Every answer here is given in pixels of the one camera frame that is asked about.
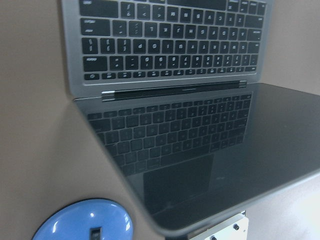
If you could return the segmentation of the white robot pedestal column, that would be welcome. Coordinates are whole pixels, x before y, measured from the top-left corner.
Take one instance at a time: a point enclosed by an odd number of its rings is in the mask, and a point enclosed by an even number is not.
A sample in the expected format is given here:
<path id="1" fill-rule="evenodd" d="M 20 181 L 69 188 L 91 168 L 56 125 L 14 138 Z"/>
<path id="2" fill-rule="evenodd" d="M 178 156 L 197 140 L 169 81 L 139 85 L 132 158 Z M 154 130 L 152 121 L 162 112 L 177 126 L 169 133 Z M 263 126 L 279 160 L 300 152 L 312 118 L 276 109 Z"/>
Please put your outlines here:
<path id="1" fill-rule="evenodd" d="M 225 221 L 199 229 L 187 235 L 188 240 L 246 240 L 248 236 L 249 219 L 246 211 L 242 211 Z"/>

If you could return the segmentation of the blue desk lamp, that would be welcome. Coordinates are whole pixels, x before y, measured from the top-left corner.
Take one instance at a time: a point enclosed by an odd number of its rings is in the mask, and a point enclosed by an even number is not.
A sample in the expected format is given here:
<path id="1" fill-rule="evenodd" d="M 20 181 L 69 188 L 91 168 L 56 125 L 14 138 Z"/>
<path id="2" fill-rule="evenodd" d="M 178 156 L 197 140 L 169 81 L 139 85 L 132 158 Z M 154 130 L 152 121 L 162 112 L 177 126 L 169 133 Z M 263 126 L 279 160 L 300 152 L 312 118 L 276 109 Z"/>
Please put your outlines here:
<path id="1" fill-rule="evenodd" d="M 62 208 L 36 231 L 34 240 L 132 240 L 127 211 L 108 199 L 86 199 Z"/>

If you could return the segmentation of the grey laptop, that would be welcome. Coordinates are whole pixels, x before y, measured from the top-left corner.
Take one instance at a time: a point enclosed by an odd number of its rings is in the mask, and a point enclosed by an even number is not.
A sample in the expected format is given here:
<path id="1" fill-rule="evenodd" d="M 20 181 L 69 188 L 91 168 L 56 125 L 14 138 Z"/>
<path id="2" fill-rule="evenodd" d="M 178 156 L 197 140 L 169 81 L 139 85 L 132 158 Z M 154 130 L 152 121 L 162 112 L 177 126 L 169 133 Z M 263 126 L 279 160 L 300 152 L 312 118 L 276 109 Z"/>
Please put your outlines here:
<path id="1" fill-rule="evenodd" d="M 75 104 L 166 239 L 320 170 L 320 98 L 260 83 L 271 0 L 64 0 Z"/>

